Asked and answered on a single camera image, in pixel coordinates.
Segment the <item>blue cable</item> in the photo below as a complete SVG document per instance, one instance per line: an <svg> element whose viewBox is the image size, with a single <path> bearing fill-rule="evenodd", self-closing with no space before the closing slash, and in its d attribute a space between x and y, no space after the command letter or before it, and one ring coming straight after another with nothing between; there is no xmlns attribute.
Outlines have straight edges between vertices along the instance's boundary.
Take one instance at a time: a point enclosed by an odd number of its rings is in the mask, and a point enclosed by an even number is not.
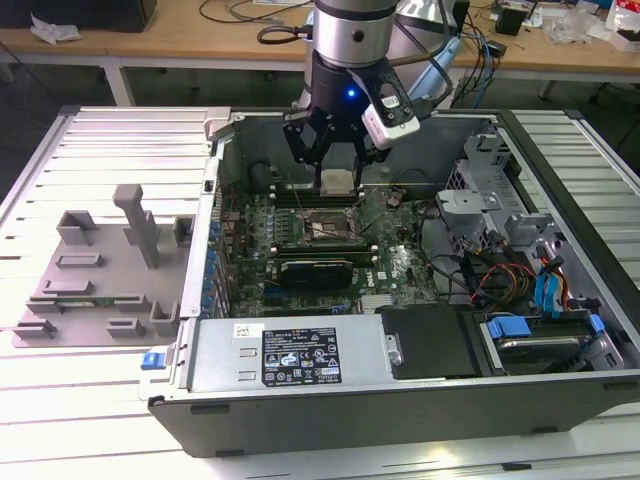
<svg viewBox="0 0 640 480"><path fill-rule="evenodd" d="M487 41L485 40L484 36L480 37L480 40L482 41L482 46L484 47L484 54L486 58L485 79L482 86L482 91L476 97L476 100L475 102L473 102L473 106L471 108L478 107L478 105L480 104L480 100L482 100L482 97L484 97L484 94L487 92L487 88L489 88L489 79L491 78L491 68L489 67L489 65L491 64L491 54L489 53L489 45L487 45Z"/></svg>

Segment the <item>white sticker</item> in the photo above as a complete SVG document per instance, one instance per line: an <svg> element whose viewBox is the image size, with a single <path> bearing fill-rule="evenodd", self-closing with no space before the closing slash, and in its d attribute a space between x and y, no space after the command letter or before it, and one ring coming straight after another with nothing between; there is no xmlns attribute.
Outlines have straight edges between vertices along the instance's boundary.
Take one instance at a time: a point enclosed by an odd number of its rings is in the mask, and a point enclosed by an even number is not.
<svg viewBox="0 0 640 480"><path fill-rule="evenodd" d="M263 330L264 323L236 323L233 325L233 338L258 338Z"/></svg>
<svg viewBox="0 0 640 480"><path fill-rule="evenodd" d="M319 368L320 375L338 375L340 373L339 368Z"/></svg>

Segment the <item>gray plastic block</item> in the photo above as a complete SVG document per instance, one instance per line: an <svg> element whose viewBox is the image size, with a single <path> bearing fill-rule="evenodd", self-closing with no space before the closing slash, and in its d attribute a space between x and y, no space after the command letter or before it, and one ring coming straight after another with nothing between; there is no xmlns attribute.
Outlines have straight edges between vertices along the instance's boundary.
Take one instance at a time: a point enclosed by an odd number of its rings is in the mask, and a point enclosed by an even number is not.
<svg viewBox="0 0 640 480"><path fill-rule="evenodd" d="M147 300L147 297L144 295L137 295L137 300L116 300L113 303L113 306L118 309L119 312L127 313L127 312L148 312L151 310L151 302Z"/></svg>
<svg viewBox="0 0 640 480"><path fill-rule="evenodd" d="M149 314L153 302L158 302L163 312L169 312L174 302L180 301L189 249L176 247L172 225L158 225L157 247L161 266L149 269L138 247L130 246L123 235L125 225L126 222L124 225L99 224L96 230L86 231L89 246L59 243L42 275L43 280L32 293L34 301L29 302L29 308L25 309L21 319L23 322L49 320L58 333L52 339L23 339L14 335L14 346L151 346L166 345L175 338L175 335L158 335ZM90 295L43 294L44 280L88 281L93 290ZM71 305L71 301L73 307L64 306L67 303ZM107 326L110 318L117 317L137 317L145 327L144 336L113 337Z"/></svg>
<svg viewBox="0 0 640 480"><path fill-rule="evenodd" d="M48 320L18 322L18 324L13 328L13 333L22 339L52 339L55 332L56 327L54 327Z"/></svg>
<svg viewBox="0 0 640 480"><path fill-rule="evenodd" d="M89 295L93 291L93 284L88 280L72 280L57 282L45 280L42 293L57 293L61 295Z"/></svg>
<svg viewBox="0 0 640 480"><path fill-rule="evenodd" d="M149 225L151 225L151 231L154 234L154 239L155 242L158 243L158 227L156 226L156 220L153 218L153 213L150 210L145 210L144 211L144 215L145 218L147 219L147 223ZM133 230L131 230L131 227L124 227L122 229L124 231L124 236L127 237L127 241L129 242L129 245L131 245L132 247L137 247L138 246L138 240L136 239L136 236L133 233Z"/></svg>
<svg viewBox="0 0 640 480"><path fill-rule="evenodd" d="M180 325L179 316L180 304L178 302L174 302L173 307L171 307L171 314L169 315L162 311L158 302L153 302L149 322L158 335L161 337L171 337L178 333L178 326Z"/></svg>
<svg viewBox="0 0 640 480"><path fill-rule="evenodd" d="M193 217L176 217L173 222L173 236L176 238L178 248L191 246L192 228Z"/></svg>
<svg viewBox="0 0 640 480"><path fill-rule="evenodd" d="M56 257L58 268L100 268L104 260L99 253L62 254Z"/></svg>
<svg viewBox="0 0 640 480"><path fill-rule="evenodd" d="M49 298L44 295L34 295L33 297L30 297L26 306L36 315L62 313L62 309L58 306L55 299L49 300Z"/></svg>
<svg viewBox="0 0 640 480"><path fill-rule="evenodd" d="M87 230L95 230L96 224L89 212L85 210L67 210L58 222L58 233L67 245L89 245L85 234Z"/></svg>
<svg viewBox="0 0 640 480"><path fill-rule="evenodd" d="M107 332L114 338L136 338L144 336L145 328L137 318L110 318Z"/></svg>
<svg viewBox="0 0 640 480"><path fill-rule="evenodd" d="M118 185L113 194L113 204L124 211L147 268L158 268L160 254L156 245L155 222L147 221L140 204L141 200L142 187L140 185Z"/></svg>

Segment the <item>blue tab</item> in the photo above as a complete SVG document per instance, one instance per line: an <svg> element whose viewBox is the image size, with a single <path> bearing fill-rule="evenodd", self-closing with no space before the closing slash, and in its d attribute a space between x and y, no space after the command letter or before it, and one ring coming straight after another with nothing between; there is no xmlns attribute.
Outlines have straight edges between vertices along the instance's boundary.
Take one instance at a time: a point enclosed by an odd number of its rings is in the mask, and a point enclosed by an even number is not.
<svg viewBox="0 0 640 480"><path fill-rule="evenodd" d="M544 293L544 303L542 304L543 310L547 313L554 313L555 307L553 305L553 297L556 294L558 288L558 277L551 275L549 277L549 283L547 284L547 291Z"/></svg>
<svg viewBox="0 0 640 480"><path fill-rule="evenodd" d="M590 315L589 323L591 323L591 328L593 328L593 330L596 333L604 332L604 322L600 318L600 315L596 315L596 314Z"/></svg>
<svg viewBox="0 0 640 480"><path fill-rule="evenodd" d="M542 306L544 302L544 284L546 281L545 275L540 275L536 279L536 289L533 294L533 301L536 303L538 307Z"/></svg>
<svg viewBox="0 0 640 480"><path fill-rule="evenodd" d="M142 364L140 368L142 370L164 370L164 359L166 354L157 352L147 352L142 357Z"/></svg>
<svg viewBox="0 0 640 480"><path fill-rule="evenodd" d="M531 329L527 324L527 320L520 315L510 315L504 317L495 317L487 323L491 337L530 337Z"/></svg>
<svg viewBox="0 0 640 480"><path fill-rule="evenodd" d="M496 338L502 338L502 328L500 328L500 324L498 322L496 322L495 320L491 320L490 322L487 322L487 327L489 328L491 338L493 338L494 340Z"/></svg>

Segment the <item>electronic device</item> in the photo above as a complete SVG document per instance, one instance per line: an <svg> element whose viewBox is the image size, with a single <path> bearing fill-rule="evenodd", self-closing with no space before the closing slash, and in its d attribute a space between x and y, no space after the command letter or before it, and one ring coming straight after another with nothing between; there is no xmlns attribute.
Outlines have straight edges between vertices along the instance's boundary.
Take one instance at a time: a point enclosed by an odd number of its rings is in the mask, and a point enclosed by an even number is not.
<svg viewBox="0 0 640 480"><path fill-rule="evenodd" d="M522 22L529 14L529 7L523 3L507 2L500 7L496 20L496 33L503 35L518 35Z"/></svg>
<svg viewBox="0 0 640 480"><path fill-rule="evenodd" d="M357 187L338 145L316 189L280 113L207 122L177 340L142 364L188 454L566 431L638 396L640 293L523 114L434 113Z"/></svg>
<svg viewBox="0 0 640 480"><path fill-rule="evenodd" d="M145 29L155 8L156 0L2 0L0 27L29 27L33 13L56 25L135 33Z"/></svg>

